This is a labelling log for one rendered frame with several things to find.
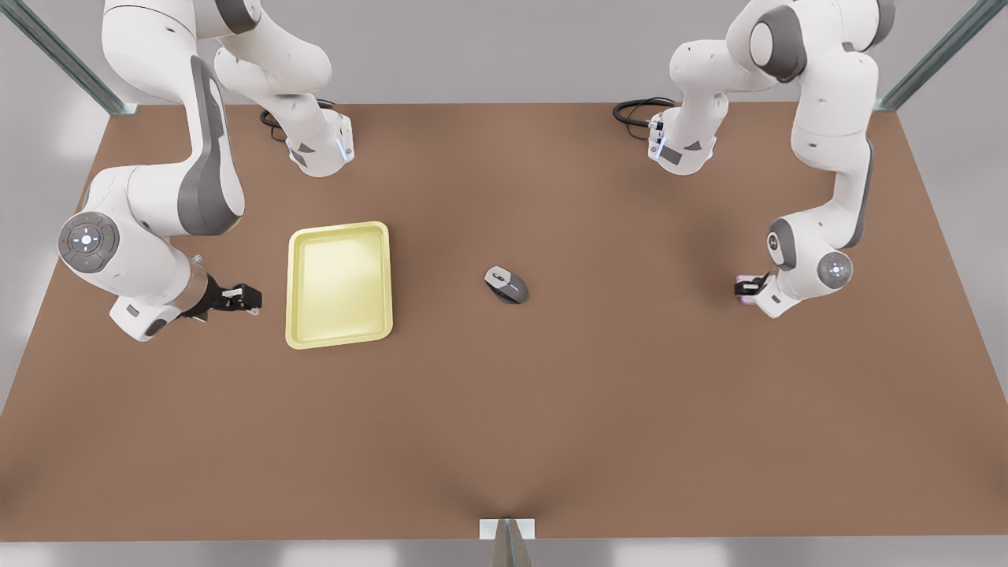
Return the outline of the yellow rectangular tray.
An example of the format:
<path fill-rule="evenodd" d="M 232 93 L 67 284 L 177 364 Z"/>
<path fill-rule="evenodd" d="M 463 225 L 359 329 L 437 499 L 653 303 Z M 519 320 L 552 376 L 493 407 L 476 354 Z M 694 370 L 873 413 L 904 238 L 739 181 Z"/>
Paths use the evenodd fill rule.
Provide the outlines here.
<path fill-rule="evenodd" d="M 295 350 L 385 338 L 393 328 L 388 229 L 379 221 L 289 239 L 285 339 Z"/>

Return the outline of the grey computer mouse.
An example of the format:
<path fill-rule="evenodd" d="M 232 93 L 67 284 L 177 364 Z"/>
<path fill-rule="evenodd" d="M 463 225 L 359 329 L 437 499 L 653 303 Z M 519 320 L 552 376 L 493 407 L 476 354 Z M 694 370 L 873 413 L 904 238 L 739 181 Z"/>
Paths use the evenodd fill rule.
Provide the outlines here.
<path fill-rule="evenodd" d="M 524 281 L 507 269 L 494 266 L 487 270 L 484 280 L 496 297 L 506 304 L 523 304 L 527 301 L 528 291 Z"/>

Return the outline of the silver frame post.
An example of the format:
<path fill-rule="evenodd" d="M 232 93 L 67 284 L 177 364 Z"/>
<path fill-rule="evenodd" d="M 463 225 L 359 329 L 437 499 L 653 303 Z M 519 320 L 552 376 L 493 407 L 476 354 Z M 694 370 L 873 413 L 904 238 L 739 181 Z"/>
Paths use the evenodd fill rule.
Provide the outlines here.
<path fill-rule="evenodd" d="M 493 539 L 490 567 L 532 567 L 526 539 L 536 538 L 533 519 L 481 519 L 480 539 Z"/>
<path fill-rule="evenodd" d="M 928 53 L 889 92 L 877 100 L 878 112 L 896 112 L 908 102 L 962 47 L 1008 7 L 1008 0 L 975 0 Z"/>
<path fill-rule="evenodd" d="M 139 105 L 126 103 L 91 71 L 85 62 L 66 46 L 64 40 L 26 5 L 23 0 L 0 0 L 0 14 L 6 16 L 58 68 L 111 116 L 136 115 Z"/>

